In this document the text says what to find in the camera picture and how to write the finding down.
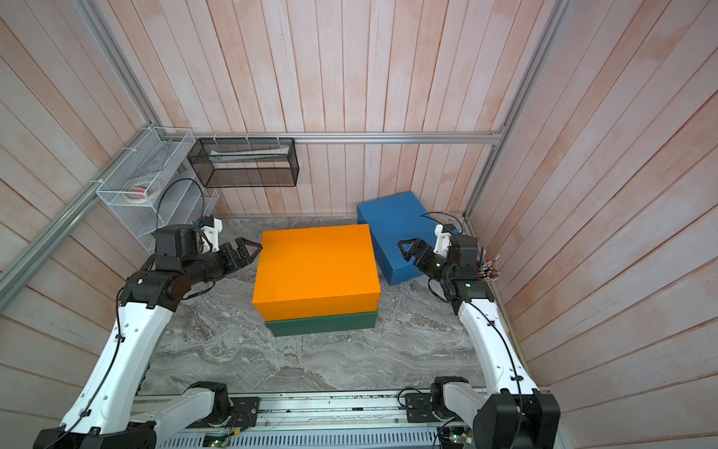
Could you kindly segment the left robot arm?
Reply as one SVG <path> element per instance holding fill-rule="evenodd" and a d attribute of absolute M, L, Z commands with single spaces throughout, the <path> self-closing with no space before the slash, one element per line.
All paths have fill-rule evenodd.
<path fill-rule="evenodd" d="M 116 296 L 115 324 L 85 387 L 56 428 L 41 430 L 37 448 L 155 448 L 194 423 L 223 428 L 233 402 L 223 383 L 200 381 L 145 415 L 132 417 L 151 357 L 193 287 L 215 284 L 251 265 L 261 244 L 221 243 L 220 220 L 203 216 L 153 233 L 155 251 Z"/>

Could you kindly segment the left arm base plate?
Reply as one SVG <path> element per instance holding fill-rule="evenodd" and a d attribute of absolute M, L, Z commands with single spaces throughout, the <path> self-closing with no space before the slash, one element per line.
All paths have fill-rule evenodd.
<path fill-rule="evenodd" d="M 259 397 L 229 397 L 217 400 L 211 413 L 188 428 L 252 428 L 256 425 Z"/>

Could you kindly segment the black mesh wall basket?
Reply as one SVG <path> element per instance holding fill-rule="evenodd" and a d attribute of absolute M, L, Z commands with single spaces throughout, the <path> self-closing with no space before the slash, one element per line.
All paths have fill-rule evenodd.
<path fill-rule="evenodd" d="M 209 188 L 294 187 L 300 171 L 291 138 L 200 138 L 188 161 Z"/>

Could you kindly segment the green shoebox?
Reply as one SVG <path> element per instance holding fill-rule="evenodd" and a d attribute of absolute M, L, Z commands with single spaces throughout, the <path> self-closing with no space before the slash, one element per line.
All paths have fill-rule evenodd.
<path fill-rule="evenodd" d="M 358 329 L 373 329 L 376 325 L 377 318 L 377 312 L 360 312 L 360 314 L 340 314 L 265 321 L 265 325 L 274 337 L 288 337 Z"/>

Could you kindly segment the pencils bundle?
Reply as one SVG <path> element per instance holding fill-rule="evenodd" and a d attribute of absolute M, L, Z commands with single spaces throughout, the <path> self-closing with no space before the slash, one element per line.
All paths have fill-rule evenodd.
<path fill-rule="evenodd" d="M 483 281 L 493 281 L 500 276 L 497 260 L 487 256 L 485 248 L 481 249 L 480 257 L 477 261 L 477 278 Z"/>

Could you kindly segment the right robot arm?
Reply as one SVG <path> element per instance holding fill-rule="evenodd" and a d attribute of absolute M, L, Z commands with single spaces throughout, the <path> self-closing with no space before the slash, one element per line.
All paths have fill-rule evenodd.
<path fill-rule="evenodd" d="M 468 425 L 477 448 L 552 448 L 559 404 L 551 393 L 540 390 L 510 343 L 486 281 L 484 248 L 448 226 L 438 226 L 436 237 L 433 244 L 404 239 L 398 248 L 406 261 L 441 287 L 439 298 L 452 306 L 469 335 L 486 391 L 478 393 L 462 377 L 439 377 L 431 385 L 435 412 Z"/>

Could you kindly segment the blue shoebox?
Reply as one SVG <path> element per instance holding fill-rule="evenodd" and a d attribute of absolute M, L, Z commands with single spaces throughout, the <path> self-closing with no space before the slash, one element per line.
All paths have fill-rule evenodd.
<path fill-rule="evenodd" d="M 356 208 L 357 223 L 369 226 L 376 261 L 386 282 L 390 285 L 402 284 L 420 277 L 422 272 L 407 262 L 398 242 L 404 239 L 423 239 L 434 246 L 438 225 L 425 217 L 426 208 L 412 193 L 387 196 Z"/>

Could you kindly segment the tape roll in rack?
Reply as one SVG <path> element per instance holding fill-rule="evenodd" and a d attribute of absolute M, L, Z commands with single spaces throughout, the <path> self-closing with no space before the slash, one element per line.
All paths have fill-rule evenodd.
<path fill-rule="evenodd" d="M 122 196 L 128 204 L 151 203 L 161 191 L 162 185 L 157 180 L 144 179 L 130 185 Z"/>

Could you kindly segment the papers in black basket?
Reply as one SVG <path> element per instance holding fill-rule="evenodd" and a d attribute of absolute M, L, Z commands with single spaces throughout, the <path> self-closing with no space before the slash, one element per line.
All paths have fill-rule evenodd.
<path fill-rule="evenodd" d="M 209 160 L 215 164 L 230 163 L 274 163 L 282 162 L 289 156 L 290 148 L 288 146 L 280 146 L 278 148 L 270 148 L 263 150 L 249 150 L 236 152 L 219 152 L 211 151 Z"/>

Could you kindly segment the orange shoebox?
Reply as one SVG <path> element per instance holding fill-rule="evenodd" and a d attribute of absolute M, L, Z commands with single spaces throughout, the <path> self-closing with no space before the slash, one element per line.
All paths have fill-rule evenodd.
<path fill-rule="evenodd" d="M 252 305 L 267 322 L 377 312 L 381 285 L 366 224 L 266 231 Z"/>

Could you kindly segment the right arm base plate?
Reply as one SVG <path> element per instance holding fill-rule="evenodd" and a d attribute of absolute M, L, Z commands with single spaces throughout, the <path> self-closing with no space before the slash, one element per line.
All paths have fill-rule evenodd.
<path fill-rule="evenodd" d="M 435 409 L 430 393 L 411 391 L 403 394 L 400 401 L 406 411 L 406 417 L 409 423 L 426 424 L 445 421 L 445 418 Z"/>

